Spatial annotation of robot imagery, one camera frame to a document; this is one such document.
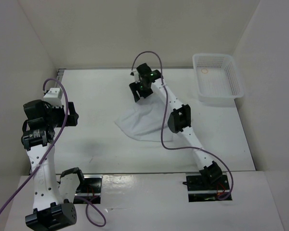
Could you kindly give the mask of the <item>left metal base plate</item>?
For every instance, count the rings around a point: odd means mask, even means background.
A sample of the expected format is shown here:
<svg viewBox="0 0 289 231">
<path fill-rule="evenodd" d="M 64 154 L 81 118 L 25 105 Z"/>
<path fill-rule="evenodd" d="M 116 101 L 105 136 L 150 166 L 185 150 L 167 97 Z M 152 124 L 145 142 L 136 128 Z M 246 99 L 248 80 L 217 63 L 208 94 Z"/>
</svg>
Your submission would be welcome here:
<svg viewBox="0 0 289 231">
<path fill-rule="evenodd" d="M 84 175 L 84 182 L 77 187 L 73 203 L 84 204 L 84 201 L 77 199 L 81 197 L 93 204 L 100 204 L 102 179 L 102 175 Z"/>
</svg>

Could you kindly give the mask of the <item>white perforated plastic basket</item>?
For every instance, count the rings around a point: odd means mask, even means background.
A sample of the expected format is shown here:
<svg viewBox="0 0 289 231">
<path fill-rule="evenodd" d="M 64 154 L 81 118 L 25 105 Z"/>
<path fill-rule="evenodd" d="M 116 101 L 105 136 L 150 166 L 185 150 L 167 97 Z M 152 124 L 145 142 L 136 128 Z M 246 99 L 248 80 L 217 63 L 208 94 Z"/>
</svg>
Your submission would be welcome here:
<svg viewBox="0 0 289 231">
<path fill-rule="evenodd" d="M 198 53 L 192 61 L 201 102 L 225 105 L 244 96 L 241 74 L 231 55 Z"/>
</svg>

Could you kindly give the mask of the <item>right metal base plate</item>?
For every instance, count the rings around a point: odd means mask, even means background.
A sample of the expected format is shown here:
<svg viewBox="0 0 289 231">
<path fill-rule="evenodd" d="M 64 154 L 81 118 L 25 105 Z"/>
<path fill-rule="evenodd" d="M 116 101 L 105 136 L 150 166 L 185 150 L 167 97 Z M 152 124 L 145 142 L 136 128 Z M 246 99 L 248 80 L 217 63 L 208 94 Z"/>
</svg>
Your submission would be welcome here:
<svg viewBox="0 0 289 231">
<path fill-rule="evenodd" d="M 214 202 L 214 201 L 232 201 L 231 180 L 227 174 L 223 174 L 213 184 L 206 184 L 199 173 L 187 173 L 183 185 L 187 188 L 189 202 Z"/>
</svg>

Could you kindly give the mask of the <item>metal base plate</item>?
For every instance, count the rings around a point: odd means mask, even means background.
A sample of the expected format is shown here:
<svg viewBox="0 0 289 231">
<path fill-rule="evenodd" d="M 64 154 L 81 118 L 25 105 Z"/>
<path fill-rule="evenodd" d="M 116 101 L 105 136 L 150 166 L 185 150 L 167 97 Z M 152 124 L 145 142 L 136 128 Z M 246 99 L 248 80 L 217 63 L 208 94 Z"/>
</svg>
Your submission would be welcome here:
<svg viewBox="0 0 289 231">
<path fill-rule="evenodd" d="M 187 173 L 183 185 L 187 188 L 189 202 L 214 202 L 214 201 L 232 201 L 231 180 L 227 174 L 223 174 L 213 184 L 206 184 L 199 173 Z"/>
<path fill-rule="evenodd" d="M 102 179 L 102 175 L 84 175 L 84 182 L 77 187 L 73 203 L 84 204 L 84 201 L 77 199 L 81 197 L 93 204 L 100 204 Z"/>
</svg>

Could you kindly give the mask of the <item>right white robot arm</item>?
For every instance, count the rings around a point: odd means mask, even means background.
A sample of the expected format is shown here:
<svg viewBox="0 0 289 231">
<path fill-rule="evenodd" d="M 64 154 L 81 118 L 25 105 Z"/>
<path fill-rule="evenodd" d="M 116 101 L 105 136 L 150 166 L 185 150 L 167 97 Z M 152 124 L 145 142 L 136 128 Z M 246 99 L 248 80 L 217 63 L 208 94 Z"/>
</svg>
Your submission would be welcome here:
<svg viewBox="0 0 289 231">
<path fill-rule="evenodd" d="M 152 70 L 146 63 L 139 65 L 131 72 L 135 82 L 129 85 L 134 100 L 145 99 L 156 94 L 167 108 L 163 125 L 185 141 L 186 149 L 193 150 L 193 157 L 201 175 L 201 183 L 206 189 L 212 189 L 218 184 L 222 170 L 212 156 L 202 148 L 201 142 L 192 128 L 191 107 L 183 104 L 171 91 L 158 70 Z"/>
</svg>

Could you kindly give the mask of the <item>white skirt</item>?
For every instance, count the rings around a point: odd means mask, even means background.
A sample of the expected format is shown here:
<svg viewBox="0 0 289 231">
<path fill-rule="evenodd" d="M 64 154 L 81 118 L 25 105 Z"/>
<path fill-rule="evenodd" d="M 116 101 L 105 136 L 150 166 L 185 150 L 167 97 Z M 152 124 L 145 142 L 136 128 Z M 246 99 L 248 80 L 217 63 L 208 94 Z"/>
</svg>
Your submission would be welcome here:
<svg viewBox="0 0 289 231">
<path fill-rule="evenodd" d="M 129 138 L 136 141 L 172 142 L 174 134 L 162 122 L 168 121 L 170 112 L 164 117 L 165 103 L 153 93 L 147 98 L 141 98 L 115 120 L 115 124 Z"/>
</svg>

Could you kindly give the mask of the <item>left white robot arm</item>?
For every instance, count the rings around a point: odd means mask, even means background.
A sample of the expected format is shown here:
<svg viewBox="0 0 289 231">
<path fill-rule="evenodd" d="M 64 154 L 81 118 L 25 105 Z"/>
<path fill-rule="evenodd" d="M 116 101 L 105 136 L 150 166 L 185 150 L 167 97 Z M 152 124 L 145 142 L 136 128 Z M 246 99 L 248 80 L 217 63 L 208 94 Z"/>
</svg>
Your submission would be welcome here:
<svg viewBox="0 0 289 231">
<path fill-rule="evenodd" d="M 34 183 L 33 212 L 25 217 L 26 226 L 34 231 L 72 226 L 77 222 L 75 193 L 86 188 L 86 180 L 78 167 L 56 177 L 54 129 L 63 125 L 64 108 L 34 100 L 24 104 L 24 112 L 29 128 L 23 128 L 21 142 L 31 162 Z"/>
</svg>

